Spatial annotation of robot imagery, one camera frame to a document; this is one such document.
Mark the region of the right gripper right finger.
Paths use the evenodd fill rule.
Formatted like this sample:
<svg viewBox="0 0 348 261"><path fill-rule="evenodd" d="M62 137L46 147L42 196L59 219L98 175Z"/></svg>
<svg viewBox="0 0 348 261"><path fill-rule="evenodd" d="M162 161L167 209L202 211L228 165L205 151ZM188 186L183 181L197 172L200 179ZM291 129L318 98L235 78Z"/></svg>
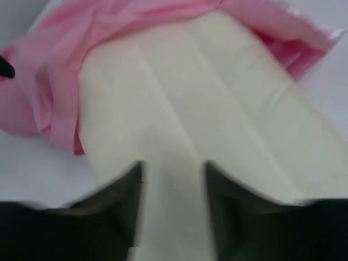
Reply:
<svg viewBox="0 0 348 261"><path fill-rule="evenodd" d="M211 161L204 177L218 260L347 260L347 199L279 204Z"/></svg>

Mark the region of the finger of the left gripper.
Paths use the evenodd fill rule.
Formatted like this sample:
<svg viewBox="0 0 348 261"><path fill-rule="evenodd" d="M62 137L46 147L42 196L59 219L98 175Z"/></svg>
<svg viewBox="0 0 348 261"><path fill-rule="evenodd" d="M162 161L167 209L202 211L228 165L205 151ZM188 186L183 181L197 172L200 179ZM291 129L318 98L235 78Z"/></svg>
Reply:
<svg viewBox="0 0 348 261"><path fill-rule="evenodd" d="M13 79L15 77L14 67L2 56L0 56L0 76L8 79Z"/></svg>

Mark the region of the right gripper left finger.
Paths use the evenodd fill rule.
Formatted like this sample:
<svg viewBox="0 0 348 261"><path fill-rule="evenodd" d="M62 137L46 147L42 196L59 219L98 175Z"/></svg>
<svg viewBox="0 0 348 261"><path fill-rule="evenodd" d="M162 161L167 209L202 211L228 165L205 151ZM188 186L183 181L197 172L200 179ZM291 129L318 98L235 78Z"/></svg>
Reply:
<svg viewBox="0 0 348 261"><path fill-rule="evenodd" d="M1 202L1 260L127 260L145 163L66 208Z"/></svg>

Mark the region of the pink floral pillowcase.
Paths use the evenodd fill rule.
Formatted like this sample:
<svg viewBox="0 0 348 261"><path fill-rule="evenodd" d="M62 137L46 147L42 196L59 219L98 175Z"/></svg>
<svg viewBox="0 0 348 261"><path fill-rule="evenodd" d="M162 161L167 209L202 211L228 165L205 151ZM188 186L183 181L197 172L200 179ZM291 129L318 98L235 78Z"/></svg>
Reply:
<svg viewBox="0 0 348 261"><path fill-rule="evenodd" d="M1 78L1 130L43 134L53 147L83 154L78 75L87 53L120 33L212 11L251 29L295 79L344 33L278 1L62 1L29 34L1 50L15 71L14 79Z"/></svg>

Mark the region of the cream quilted pillow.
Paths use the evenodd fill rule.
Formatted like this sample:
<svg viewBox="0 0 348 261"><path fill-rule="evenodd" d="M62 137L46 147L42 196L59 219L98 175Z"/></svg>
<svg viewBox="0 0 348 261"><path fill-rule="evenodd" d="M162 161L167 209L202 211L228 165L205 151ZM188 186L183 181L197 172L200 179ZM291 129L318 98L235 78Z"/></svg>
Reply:
<svg viewBox="0 0 348 261"><path fill-rule="evenodd" d="M219 11L108 37L79 73L98 184L146 162L130 260L215 260L203 162L279 202L347 195L347 139L261 41Z"/></svg>

